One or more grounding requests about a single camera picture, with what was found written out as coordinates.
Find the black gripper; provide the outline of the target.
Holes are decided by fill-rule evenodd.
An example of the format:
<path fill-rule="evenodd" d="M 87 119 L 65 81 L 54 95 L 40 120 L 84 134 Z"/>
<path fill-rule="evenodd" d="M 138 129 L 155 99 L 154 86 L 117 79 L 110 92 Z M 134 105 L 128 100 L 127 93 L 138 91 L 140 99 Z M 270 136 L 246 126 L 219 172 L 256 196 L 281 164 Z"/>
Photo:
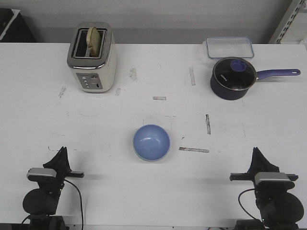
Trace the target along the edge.
<path fill-rule="evenodd" d="M 47 166 L 43 164 L 43 179 L 38 182 L 39 188 L 43 189 L 49 195 L 60 195 L 64 188 L 66 177 L 83 178 L 84 172 L 73 171 L 69 165 L 68 151 L 66 147 L 61 147 L 57 154 L 49 161 L 50 165 L 57 165 L 63 160 L 65 166 Z"/>
<path fill-rule="evenodd" d="M 296 174 L 281 172 L 278 166 L 264 157 L 258 147 L 253 148 L 250 167 L 245 173 L 230 173 L 230 181 L 252 181 L 259 193 L 283 193 L 293 189 L 299 178 Z"/>

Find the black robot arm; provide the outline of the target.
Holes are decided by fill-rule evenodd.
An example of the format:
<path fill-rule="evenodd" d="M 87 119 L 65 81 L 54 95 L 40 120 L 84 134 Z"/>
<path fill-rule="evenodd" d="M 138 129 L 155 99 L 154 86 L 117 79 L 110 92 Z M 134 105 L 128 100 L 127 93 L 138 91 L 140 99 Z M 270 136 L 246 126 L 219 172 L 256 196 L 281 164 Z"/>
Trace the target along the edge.
<path fill-rule="evenodd" d="M 71 184 L 78 192 L 81 209 L 81 229 L 84 228 L 82 195 L 78 187 L 66 178 L 83 178 L 84 172 L 70 168 L 66 147 L 61 147 L 57 154 L 41 168 L 31 168 L 26 178 L 36 182 L 38 188 L 28 192 L 23 199 L 23 209 L 29 215 L 29 230 L 68 230 L 63 216 L 57 216 L 61 191 L 65 183 Z"/>
<path fill-rule="evenodd" d="M 231 173 L 230 181 L 251 181 L 253 188 L 245 190 L 238 195 L 238 203 L 241 196 L 247 191 L 253 191 L 256 206 L 260 211 L 261 219 L 248 214 L 251 219 L 238 219 L 236 230 L 297 230 L 297 222 L 304 216 L 304 207 L 301 201 L 288 190 L 295 187 L 298 179 L 296 174 L 280 172 L 278 166 L 271 164 L 254 147 L 251 164 L 246 173 Z"/>

